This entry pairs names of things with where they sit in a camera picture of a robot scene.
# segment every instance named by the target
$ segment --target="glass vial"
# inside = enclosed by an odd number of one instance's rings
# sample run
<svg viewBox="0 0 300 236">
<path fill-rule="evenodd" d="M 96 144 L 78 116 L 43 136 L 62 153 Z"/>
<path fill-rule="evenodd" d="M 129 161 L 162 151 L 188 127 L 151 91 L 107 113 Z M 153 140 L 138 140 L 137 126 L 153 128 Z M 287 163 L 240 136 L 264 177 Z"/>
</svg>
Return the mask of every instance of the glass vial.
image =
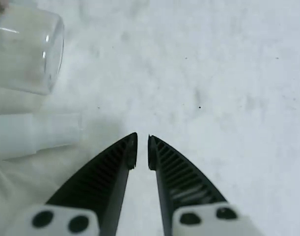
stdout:
<svg viewBox="0 0 300 236">
<path fill-rule="evenodd" d="M 51 93 L 62 61 L 63 29 L 57 14 L 10 4 L 0 14 L 0 87 Z"/>
</svg>

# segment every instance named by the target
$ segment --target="white plastic cap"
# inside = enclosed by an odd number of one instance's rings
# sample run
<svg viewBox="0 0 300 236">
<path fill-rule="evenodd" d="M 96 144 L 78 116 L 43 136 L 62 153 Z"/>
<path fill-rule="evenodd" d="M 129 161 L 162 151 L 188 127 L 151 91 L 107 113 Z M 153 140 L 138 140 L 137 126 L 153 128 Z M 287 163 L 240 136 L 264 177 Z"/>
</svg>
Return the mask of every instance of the white plastic cap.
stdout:
<svg viewBox="0 0 300 236">
<path fill-rule="evenodd" d="M 71 145 L 81 138 L 81 116 L 33 114 L 0 116 L 0 159 L 35 154 L 45 148 Z"/>
</svg>

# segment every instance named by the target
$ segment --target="white fabric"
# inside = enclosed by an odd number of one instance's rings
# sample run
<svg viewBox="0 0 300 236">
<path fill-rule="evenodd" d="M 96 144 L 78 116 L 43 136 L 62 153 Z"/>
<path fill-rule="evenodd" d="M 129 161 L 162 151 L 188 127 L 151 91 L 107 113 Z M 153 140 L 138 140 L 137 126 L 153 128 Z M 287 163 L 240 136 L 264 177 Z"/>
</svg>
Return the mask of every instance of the white fabric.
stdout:
<svg viewBox="0 0 300 236">
<path fill-rule="evenodd" d="M 0 114 L 81 111 L 87 128 L 78 147 L 0 163 L 0 232 L 136 131 L 137 168 L 117 235 L 163 235 L 149 133 L 189 158 L 265 235 L 300 235 L 300 0 L 38 6 L 65 22 L 58 83 L 47 97 L 0 89 Z"/>
</svg>

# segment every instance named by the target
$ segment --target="black screw hole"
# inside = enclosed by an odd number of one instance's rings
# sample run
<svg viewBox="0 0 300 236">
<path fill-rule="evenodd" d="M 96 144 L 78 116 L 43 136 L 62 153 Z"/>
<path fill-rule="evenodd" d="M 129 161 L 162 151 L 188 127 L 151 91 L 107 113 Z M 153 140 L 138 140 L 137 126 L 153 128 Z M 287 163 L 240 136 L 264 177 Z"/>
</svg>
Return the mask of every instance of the black screw hole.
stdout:
<svg viewBox="0 0 300 236">
<path fill-rule="evenodd" d="M 235 220 L 237 219 L 237 214 L 228 207 L 221 207 L 217 210 L 217 218 L 223 220 Z"/>
<path fill-rule="evenodd" d="M 201 219 L 195 213 L 184 213 L 180 217 L 180 223 L 184 225 L 198 225 L 201 224 Z"/>
<path fill-rule="evenodd" d="M 86 230 L 87 226 L 89 225 L 89 219 L 84 215 L 79 215 L 74 217 L 68 225 L 68 229 L 72 233 L 80 233 Z"/>
<path fill-rule="evenodd" d="M 41 211 L 33 217 L 32 225 L 35 228 L 43 228 L 51 223 L 53 217 L 54 214 L 51 211 Z"/>
</svg>

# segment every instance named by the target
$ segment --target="white cloth surface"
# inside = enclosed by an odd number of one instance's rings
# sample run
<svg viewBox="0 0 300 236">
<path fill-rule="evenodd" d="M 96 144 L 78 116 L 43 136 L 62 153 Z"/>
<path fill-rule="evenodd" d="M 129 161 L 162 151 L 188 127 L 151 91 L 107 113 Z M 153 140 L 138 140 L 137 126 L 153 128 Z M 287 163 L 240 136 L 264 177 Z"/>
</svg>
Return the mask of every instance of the white cloth surface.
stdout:
<svg viewBox="0 0 300 236">
<path fill-rule="evenodd" d="M 0 235 L 90 158 L 138 133 L 118 236 L 162 236 L 148 134 L 267 236 L 300 235 L 300 0 L 38 0 L 60 14 L 52 95 L 0 89 L 0 114 L 82 112 L 76 147 L 0 162 Z"/>
</svg>

